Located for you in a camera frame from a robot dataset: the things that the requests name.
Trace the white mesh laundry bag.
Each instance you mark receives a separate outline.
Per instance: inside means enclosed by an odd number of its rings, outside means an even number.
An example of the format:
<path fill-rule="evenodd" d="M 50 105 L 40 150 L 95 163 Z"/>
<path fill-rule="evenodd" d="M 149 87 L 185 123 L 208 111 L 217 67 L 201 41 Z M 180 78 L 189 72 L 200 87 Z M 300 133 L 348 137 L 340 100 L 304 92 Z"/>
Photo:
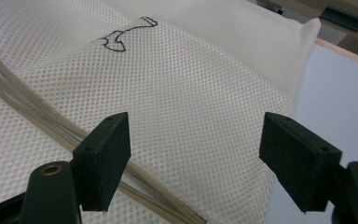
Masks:
<path fill-rule="evenodd" d="M 0 0 L 0 202 L 127 112 L 130 170 L 206 224 L 263 224 L 266 112 L 290 115 L 318 20 L 248 0 Z"/>

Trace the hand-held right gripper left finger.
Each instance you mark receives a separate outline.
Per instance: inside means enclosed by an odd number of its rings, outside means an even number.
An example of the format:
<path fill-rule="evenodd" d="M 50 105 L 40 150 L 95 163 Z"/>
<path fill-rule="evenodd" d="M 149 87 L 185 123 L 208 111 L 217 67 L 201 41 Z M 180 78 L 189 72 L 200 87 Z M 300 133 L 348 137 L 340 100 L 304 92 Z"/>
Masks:
<path fill-rule="evenodd" d="M 105 118 L 74 150 L 72 167 L 83 211 L 104 211 L 131 157 L 129 115 Z"/>

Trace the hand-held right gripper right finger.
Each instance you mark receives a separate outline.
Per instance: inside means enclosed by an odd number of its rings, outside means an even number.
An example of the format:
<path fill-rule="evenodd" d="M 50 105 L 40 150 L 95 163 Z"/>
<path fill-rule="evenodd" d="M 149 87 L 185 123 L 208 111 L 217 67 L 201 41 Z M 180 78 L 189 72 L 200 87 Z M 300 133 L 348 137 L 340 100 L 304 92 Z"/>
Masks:
<path fill-rule="evenodd" d="M 323 211 L 342 152 L 303 125 L 267 112 L 259 158 L 302 212 Z"/>

